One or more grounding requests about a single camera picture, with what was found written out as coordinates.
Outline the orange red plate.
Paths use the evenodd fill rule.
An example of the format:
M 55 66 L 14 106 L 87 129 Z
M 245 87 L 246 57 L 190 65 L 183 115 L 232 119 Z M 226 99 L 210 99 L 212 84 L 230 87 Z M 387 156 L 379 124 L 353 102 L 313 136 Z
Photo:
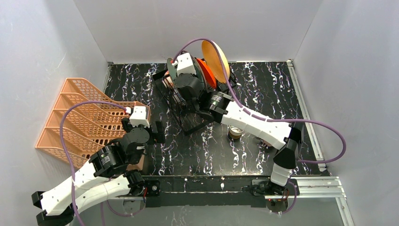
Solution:
M 216 87 L 217 87 L 217 82 L 216 82 L 216 79 L 215 79 L 215 77 L 214 77 L 214 75 L 213 75 L 211 69 L 209 68 L 209 66 L 208 66 L 208 65 L 206 64 L 206 62 L 205 62 L 204 60 L 202 60 L 202 59 L 198 59 L 198 58 L 197 58 L 196 60 L 197 60 L 198 64 L 200 65 L 200 67 L 201 67 L 201 69 L 202 69 L 202 71 L 203 71 L 203 74 L 204 74 L 204 76 L 205 76 L 205 80 L 206 80 L 207 84 L 208 84 L 210 87 L 216 89 Z

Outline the orange patterned bowl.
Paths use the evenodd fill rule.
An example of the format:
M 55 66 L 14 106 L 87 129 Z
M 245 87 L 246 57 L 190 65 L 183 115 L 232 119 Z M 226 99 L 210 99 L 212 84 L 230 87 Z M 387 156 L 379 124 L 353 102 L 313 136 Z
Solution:
M 168 88 L 169 90 L 174 90 L 175 87 L 171 76 L 166 76 L 165 78 L 163 78 L 162 82 L 166 88 Z

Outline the black wire dish rack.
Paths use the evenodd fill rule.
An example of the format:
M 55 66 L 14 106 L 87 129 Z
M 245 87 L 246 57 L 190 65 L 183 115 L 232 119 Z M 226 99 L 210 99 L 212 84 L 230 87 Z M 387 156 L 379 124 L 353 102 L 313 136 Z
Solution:
M 221 83 L 206 70 L 205 59 L 193 57 L 195 74 L 182 74 L 177 85 L 166 69 L 152 76 L 154 85 L 167 104 L 177 124 L 185 135 L 189 135 L 212 122 L 221 122 L 222 113 L 226 113 L 230 96 L 225 83 Z

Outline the stainless steel cup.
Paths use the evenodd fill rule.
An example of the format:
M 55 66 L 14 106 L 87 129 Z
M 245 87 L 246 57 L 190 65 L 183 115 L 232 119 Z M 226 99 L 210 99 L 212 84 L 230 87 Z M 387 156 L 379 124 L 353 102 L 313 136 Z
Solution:
M 234 126 L 231 126 L 231 125 L 228 126 L 228 136 L 231 139 L 234 139 L 234 140 L 235 139 L 240 139 L 242 137 L 243 133 L 244 133 L 244 130 L 242 130 L 242 129 L 238 128 L 238 127 L 234 127 Z

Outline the dark teal plate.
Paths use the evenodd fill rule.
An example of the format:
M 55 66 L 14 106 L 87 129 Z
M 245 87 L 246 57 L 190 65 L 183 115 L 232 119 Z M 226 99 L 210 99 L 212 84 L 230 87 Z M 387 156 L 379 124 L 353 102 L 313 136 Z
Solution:
M 188 51 L 186 51 L 186 50 L 183 50 L 182 52 L 181 52 L 181 54 L 184 54 L 184 53 L 187 53 Z M 202 69 L 201 69 L 201 67 L 200 67 L 200 65 L 198 64 L 198 62 L 197 62 L 197 58 L 196 57 L 194 57 L 194 56 L 192 56 L 191 55 L 191 57 L 192 57 L 192 60 L 193 60 L 193 62 L 194 62 L 194 66 L 195 66 L 195 70 L 196 70 L 196 75 L 193 75 L 193 74 L 191 74 L 193 77 L 196 77 L 196 78 L 198 78 L 199 79 L 199 81 L 201 82 L 201 84 L 202 84 L 202 87 L 203 87 L 203 90 L 204 91 L 207 91 L 207 89 L 208 89 L 208 84 L 207 84 L 207 82 L 206 82 L 206 80 L 205 80 L 205 76 L 204 76 L 204 74 L 203 74 L 203 71 L 202 71 Z

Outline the mint green flower plate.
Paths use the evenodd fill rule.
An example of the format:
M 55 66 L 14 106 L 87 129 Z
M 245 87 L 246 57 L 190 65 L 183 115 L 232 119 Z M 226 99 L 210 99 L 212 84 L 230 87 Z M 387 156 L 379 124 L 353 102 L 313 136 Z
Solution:
M 172 58 L 167 59 L 167 68 L 169 72 L 169 76 L 171 77 L 172 81 L 177 77 L 177 64 L 174 63 Z

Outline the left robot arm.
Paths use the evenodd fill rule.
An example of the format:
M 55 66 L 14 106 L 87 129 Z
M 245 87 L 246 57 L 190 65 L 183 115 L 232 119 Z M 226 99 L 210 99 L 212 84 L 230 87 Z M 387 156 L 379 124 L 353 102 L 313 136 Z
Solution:
M 110 140 L 94 153 L 74 175 L 53 189 L 32 194 L 32 203 L 42 211 L 39 226 L 65 226 L 84 210 L 121 195 L 145 197 L 152 182 L 145 182 L 140 160 L 146 147 L 166 141 L 165 124 L 155 120 L 150 127 L 129 126 L 122 137 Z

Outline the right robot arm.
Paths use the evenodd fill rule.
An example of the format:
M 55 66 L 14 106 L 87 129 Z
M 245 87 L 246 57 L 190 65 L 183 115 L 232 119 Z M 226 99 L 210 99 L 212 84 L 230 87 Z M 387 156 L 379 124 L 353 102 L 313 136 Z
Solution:
M 270 185 L 285 186 L 296 167 L 303 141 L 303 123 L 275 121 L 245 107 L 236 99 L 230 80 L 230 77 L 224 78 L 228 93 L 210 87 L 205 76 L 192 73 L 168 74 L 163 84 L 182 110 L 248 132 L 275 148 Z

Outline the orange file organizer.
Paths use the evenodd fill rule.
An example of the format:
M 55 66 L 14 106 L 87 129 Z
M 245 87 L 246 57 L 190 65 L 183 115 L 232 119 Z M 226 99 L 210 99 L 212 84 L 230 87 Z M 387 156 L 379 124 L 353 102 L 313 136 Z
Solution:
M 80 168 L 110 140 L 122 137 L 128 115 L 84 78 L 67 78 L 37 141 L 36 148 Z M 66 157 L 60 134 L 70 157 Z

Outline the pink mug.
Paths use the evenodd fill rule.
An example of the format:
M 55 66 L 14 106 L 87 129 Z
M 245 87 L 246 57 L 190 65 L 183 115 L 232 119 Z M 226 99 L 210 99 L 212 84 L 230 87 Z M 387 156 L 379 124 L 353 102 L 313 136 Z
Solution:
M 273 146 L 271 143 L 267 142 L 266 140 L 262 140 L 262 143 L 263 143 L 265 146 L 267 146 L 267 147 L 272 147 L 272 148 L 274 148 L 274 146 Z

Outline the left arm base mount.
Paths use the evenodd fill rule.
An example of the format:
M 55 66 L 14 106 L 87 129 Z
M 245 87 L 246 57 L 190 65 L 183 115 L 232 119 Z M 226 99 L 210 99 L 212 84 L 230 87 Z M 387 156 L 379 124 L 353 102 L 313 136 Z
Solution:
M 126 190 L 123 194 L 124 196 L 146 198 L 160 195 L 160 181 L 142 176 L 139 170 L 126 171 L 117 178 L 122 178 L 122 182 L 126 184 L 122 185 L 124 190 Z

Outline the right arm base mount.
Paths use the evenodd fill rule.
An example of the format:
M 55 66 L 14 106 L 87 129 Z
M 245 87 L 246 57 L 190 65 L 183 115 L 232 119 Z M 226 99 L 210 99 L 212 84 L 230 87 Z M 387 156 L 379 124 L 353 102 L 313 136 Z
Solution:
M 297 181 L 288 180 L 285 186 L 271 182 L 270 178 L 253 179 L 247 186 L 241 188 L 255 197 L 263 196 L 266 199 L 266 208 L 270 213 L 282 215 L 290 211 L 300 194 Z

